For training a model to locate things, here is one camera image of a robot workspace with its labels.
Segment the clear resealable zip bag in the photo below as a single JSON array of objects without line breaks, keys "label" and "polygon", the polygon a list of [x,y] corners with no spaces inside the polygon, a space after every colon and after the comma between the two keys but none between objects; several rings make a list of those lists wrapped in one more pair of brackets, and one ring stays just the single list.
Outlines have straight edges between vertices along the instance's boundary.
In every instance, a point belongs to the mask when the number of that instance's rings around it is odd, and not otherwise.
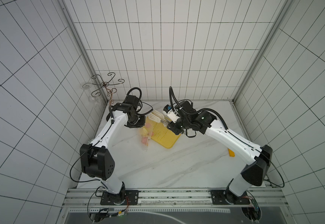
[{"label": "clear resealable zip bag", "polygon": [[147,118],[145,121],[145,125],[139,129],[139,134],[141,136],[141,147],[144,151],[147,151],[149,148],[149,142],[152,136],[154,135],[154,128],[156,124],[156,122],[151,121]]}]

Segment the steel tongs white tips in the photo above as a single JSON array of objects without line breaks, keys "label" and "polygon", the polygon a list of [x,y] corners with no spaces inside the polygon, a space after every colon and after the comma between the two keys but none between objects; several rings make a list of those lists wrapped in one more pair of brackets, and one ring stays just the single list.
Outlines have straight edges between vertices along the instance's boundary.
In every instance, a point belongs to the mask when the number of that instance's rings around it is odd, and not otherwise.
[{"label": "steel tongs white tips", "polygon": [[162,123],[164,126],[167,126],[171,123],[171,120],[166,118],[162,113],[157,110],[153,110],[148,114],[148,118],[156,123]]}]

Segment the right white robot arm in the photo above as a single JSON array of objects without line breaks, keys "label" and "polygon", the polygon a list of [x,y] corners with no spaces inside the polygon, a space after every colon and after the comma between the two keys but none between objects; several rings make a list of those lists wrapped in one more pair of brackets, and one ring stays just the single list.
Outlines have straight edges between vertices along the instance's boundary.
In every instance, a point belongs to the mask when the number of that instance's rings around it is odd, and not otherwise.
[{"label": "right white robot arm", "polygon": [[194,133],[205,134],[222,143],[245,163],[242,171],[233,178],[226,188],[226,197],[236,200],[252,186],[261,186],[266,174],[273,166],[273,150],[270,146],[255,144],[230,129],[222,116],[210,108],[194,109],[189,100],[179,101],[173,88],[169,88],[170,105],[164,108],[171,122],[167,128],[175,135]]}]

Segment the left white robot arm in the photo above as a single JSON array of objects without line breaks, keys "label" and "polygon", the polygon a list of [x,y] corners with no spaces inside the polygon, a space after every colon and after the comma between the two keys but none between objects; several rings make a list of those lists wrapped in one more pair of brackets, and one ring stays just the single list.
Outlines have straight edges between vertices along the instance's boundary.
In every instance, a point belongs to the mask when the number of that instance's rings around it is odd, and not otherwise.
[{"label": "left white robot arm", "polygon": [[146,113],[140,113],[142,108],[142,90],[138,87],[131,88],[121,103],[109,107],[109,118],[102,131],[88,144],[83,144],[79,149],[77,161],[81,164],[82,173],[91,177],[90,180],[75,180],[75,183],[88,183],[99,181],[111,195],[123,197],[125,184],[114,174],[115,161],[109,152],[114,138],[121,134],[121,128],[141,128],[145,125]]}]

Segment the yellow plastic tray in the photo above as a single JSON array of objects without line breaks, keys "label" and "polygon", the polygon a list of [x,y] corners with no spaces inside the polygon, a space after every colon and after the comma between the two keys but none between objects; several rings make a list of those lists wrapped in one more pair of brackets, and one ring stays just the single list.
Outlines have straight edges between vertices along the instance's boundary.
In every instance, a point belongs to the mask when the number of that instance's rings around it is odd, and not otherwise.
[{"label": "yellow plastic tray", "polygon": [[145,126],[149,132],[152,132],[151,139],[167,149],[172,148],[181,136],[181,134],[175,135],[163,123],[157,123],[149,118],[146,119]]}]

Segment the yellow rectangular block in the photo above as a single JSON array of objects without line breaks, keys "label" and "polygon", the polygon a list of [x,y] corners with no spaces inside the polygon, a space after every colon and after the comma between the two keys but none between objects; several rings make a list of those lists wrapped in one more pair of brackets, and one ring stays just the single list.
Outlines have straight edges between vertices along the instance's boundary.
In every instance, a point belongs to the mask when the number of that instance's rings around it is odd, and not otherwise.
[{"label": "yellow rectangular block", "polygon": [[228,153],[230,157],[235,157],[235,153],[232,150],[228,149]]}]

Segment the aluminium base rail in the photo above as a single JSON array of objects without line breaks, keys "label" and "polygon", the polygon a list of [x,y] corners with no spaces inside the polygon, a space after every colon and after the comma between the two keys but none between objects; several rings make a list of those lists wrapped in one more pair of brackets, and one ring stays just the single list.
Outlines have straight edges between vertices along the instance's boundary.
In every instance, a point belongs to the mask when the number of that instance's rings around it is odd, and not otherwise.
[{"label": "aluminium base rail", "polygon": [[68,212],[97,213],[107,208],[110,213],[127,209],[133,212],[227,212],[230,208],[287,207],[281,189],[251,188],[235,204],[223,198],[222,189],[127,189],[126,199],[114,203],[103,195],[103,190],[71,189],[67,192],[63,209]]}]

